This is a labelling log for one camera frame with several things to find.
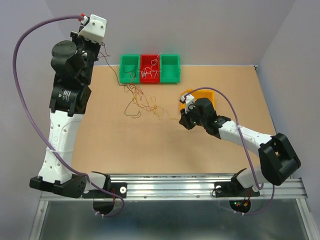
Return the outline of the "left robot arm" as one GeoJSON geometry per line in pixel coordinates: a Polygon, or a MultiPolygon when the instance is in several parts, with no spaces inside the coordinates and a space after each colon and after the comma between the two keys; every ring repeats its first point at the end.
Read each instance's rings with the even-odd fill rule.
{"type": "Polygon", "coordinates": [[[51,92],[50,132],[42,167],[29,186],[56,195],[79,198],[85,191],[87,179],[73,173],[68,165],[73,158],[76,135],[91,95],[93,67],[98,59],[106,26],[94,21],[71,32],[71,40],[60,41],[51,50],[51,67],[55,71],[51,92]]]}

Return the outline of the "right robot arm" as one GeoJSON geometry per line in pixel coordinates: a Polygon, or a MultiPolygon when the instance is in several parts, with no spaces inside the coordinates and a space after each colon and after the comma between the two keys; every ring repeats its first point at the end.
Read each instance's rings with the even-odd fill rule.
{"type": "Polygon", "coordinates": [[[217,115],[208,98],[195,99],[192,95],[182,96],[179,123],[187,130],[195,126],[203,127],[207,134],[242,146],[245,153],[252,152],[259,158],[260,165],[237,172],[220,189],[235,195],[242,195],[254,185],[265,183],[280,186],[288,177],[301,167],[293,146],[286,135],[260,133],[237,124],[230,118],[217,115]]]}

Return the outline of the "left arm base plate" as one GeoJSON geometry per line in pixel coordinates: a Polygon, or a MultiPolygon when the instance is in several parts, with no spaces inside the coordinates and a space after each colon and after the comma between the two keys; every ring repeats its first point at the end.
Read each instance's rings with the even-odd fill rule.
{"type": "MultiPolygon", "coordinates": [[[[128,184],[126,182],[112,182],[110,190],[108,192],[112,192],[123,199],[127,197],[128,184]]],[[[84,199],[111,199],[113,196],[101,192],[98,189],[89,190],[88,192],[82,195],[84,199]]]]}

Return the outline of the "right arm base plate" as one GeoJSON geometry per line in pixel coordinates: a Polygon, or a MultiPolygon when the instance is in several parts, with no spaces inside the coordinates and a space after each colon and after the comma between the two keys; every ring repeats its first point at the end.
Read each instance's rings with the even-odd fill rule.
{"type": "Polygon", "coordinates": [[[239,183],[233,181],[218,181],[214,183],[211,195],[214,198],[244,198],[259,197],[260,192],[250,188],[243,188],[239,183]]]}

